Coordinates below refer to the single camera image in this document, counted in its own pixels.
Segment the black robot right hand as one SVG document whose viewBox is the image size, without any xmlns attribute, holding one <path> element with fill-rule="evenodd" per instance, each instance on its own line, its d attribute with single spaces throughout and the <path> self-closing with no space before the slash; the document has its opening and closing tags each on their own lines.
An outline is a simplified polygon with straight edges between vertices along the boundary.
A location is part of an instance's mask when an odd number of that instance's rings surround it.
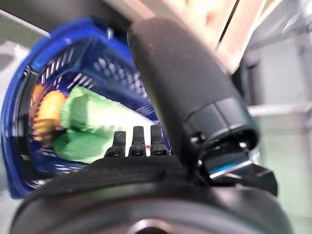
<svg viewBox="0 0 312 234">
<path fill-rule="evenodd" d="M 142 121 L 115 130 L 91 164 L 48 147 L 52 91 L 78 88 L 117 101 Z M 41 40 L 9 84 L 1 146 L 11 196 L 22 198 L 12 234 L 291 234 L 274 173 L 253 164 L 257 124 L 229 75 L 168 19 L 111 36 L 94 19 Z"/>
</svg>

